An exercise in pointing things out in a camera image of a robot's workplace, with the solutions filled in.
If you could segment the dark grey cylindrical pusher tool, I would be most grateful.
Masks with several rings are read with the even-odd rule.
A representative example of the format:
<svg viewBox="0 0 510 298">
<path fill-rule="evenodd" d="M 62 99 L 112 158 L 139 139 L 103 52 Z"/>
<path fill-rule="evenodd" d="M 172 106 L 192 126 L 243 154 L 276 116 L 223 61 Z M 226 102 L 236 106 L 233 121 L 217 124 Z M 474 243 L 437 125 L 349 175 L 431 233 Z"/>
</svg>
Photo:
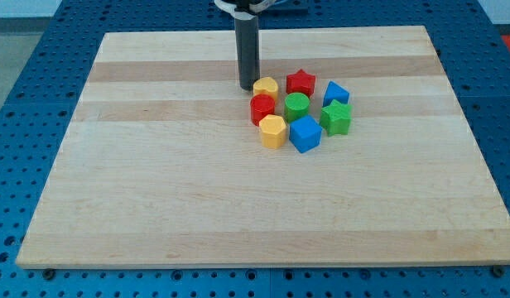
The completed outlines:
<svg viewBox="0 0 510 298">
<path fill-rule="evenodd" d="M 233 14 L 238 57 L 239 85 L 247 91 L 260 79 L 259 22 L 258 16 L 249 12 Z"/>
</svg>

